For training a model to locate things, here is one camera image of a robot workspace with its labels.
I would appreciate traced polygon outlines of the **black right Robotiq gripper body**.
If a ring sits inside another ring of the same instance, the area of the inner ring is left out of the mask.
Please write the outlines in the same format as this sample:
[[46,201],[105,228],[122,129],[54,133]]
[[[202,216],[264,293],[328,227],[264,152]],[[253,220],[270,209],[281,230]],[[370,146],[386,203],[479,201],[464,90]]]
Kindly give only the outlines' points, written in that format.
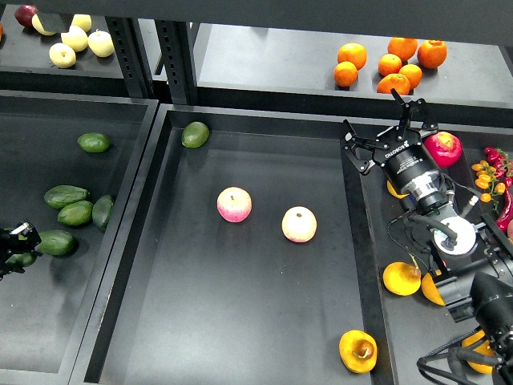
[[386,174],[394,188],[406,188],[415,178],[434,180],[440,169],[421,141],[420,133],[406,129],[397,140],[398,127],[380,132],[372,159]]

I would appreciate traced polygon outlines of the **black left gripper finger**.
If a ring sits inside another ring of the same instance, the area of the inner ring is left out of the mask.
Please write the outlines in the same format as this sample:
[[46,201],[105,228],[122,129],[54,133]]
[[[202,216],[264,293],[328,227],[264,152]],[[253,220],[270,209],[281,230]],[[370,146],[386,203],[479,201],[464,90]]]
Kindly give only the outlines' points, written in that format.
[[18,223],[12,229],[7,229],[7,254],[32,253],[41,243],[37,229],[28,221]]
[[24,274],[25,269],[18,263],[17,260],[5,260],[0,263],[0,279],[2,280],[6,275],[17,273]]

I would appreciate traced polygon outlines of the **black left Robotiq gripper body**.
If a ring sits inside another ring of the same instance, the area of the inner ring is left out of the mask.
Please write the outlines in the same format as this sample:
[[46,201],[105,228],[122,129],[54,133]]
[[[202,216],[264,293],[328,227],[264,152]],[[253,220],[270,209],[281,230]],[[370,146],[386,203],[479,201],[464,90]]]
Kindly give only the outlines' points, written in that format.
[[11,258],[11,234],[5,229],[0,233],[0,257],[1,264],[4,265]]

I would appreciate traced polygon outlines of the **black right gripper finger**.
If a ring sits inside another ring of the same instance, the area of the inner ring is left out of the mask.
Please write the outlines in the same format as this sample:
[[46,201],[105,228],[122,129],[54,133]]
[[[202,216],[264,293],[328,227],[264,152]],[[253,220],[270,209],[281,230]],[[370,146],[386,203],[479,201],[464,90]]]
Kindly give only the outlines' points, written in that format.
[[[405,139],[407,132],[414,132],[419,138],[424,138],[438,131],[438,122],[423,98],[404,100],[395,88],[392,88],[390,91],[394,100],[402,109],[398,122],[397,139]],[[411,126],[414,117],[419,118],[419,127]]]
[[[346,128],[346,134],[341,140],[341,152],[345,154],[351,164],[361,175],[367,175],[370,172],[370,169],[375,165],[374,152],[376,150],[382,150],[383,144],[377,139],[369,139],[358,136],[348,120],[343,120],[342,124]],[[358,158],[358,149],[371,152],[371,157],[369,159]]]

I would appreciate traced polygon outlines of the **yellow pear beside arm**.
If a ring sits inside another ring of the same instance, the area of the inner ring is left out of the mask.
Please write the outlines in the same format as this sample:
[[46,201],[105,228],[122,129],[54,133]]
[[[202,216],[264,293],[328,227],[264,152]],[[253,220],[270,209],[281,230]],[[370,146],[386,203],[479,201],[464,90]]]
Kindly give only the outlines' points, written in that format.
[[434,280],[430,274],[425,274],[421,280],[421,291],[424,297],[439,306],[445,306],[445,302],[443,301],[440,293],[436,285],[434,284]]

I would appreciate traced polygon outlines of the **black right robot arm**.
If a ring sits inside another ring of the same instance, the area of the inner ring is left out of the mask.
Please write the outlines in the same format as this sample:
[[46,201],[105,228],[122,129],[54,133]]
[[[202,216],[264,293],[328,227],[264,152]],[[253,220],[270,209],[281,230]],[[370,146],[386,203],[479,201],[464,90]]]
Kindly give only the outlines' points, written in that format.
[[442,132],[425,100],[400,101],[398,123],[360,136],[351,126],[341,150],[362,175],[379,168],[398,195],[402,213],[385,232],[431,277],[456,322],[474,319],[491,348],[484,356],[456,347],[461,355],[494,368],[512,381],[512,245],[506,229],[512,218],[507,156],[489,149],[475,165],[473,186],[448,175],[463,164],[457,136]]

